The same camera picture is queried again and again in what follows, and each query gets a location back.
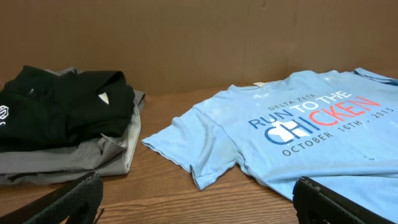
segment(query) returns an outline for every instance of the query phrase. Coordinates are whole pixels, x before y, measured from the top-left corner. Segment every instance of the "folded clothes stack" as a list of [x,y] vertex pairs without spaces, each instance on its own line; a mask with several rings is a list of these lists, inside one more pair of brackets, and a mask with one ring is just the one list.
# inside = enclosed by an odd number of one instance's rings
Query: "folded clothes stack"
[[127,174],[144,97],[119,71],[25,66],[0,92],[0,184]]

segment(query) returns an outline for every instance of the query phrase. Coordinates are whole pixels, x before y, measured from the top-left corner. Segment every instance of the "black plastic object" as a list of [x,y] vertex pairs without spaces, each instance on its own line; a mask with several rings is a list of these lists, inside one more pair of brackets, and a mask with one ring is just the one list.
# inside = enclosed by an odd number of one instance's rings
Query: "black plastic object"
[[393,224],[309,177],[296,182],[293,194],[300,224]]
[[2,224],[92,224],[102,201],[103,181],[90,172],[36,201],[0,217]]

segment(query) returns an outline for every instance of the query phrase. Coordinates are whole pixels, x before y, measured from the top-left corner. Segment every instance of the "wooden table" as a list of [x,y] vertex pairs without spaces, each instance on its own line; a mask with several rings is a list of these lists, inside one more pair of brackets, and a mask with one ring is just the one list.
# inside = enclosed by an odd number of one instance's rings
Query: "wooden table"
[[[292,202],[260,186],[239,167],[199,191],[188,172],[141,144],[169,126],[173,117],[224,89],[147,96],[131,171],[103,178],[100,208],[105,212],[98,223],[298,223]],[[61,186],[0,187],[0,216]]]

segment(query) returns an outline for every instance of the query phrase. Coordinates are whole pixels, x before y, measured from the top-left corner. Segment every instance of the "black polo shirt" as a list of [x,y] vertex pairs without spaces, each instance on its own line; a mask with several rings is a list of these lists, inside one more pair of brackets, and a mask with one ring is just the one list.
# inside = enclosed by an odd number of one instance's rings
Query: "black polo shirt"
[[[109,104],[98,96],[102,93]],[[133,99],[122,72],[56,76],[24,66],[0,92],[0,152],[71,146],[101,133],[120,137]]]

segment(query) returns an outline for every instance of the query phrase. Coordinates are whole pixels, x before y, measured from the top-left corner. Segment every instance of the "brown cardboard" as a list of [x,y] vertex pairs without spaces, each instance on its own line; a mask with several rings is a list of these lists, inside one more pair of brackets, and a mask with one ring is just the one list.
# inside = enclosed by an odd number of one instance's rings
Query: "brown cardboard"
[[396,0],[0,1],[0,82],[122,70],[149,94],[364,67],[398,78]]

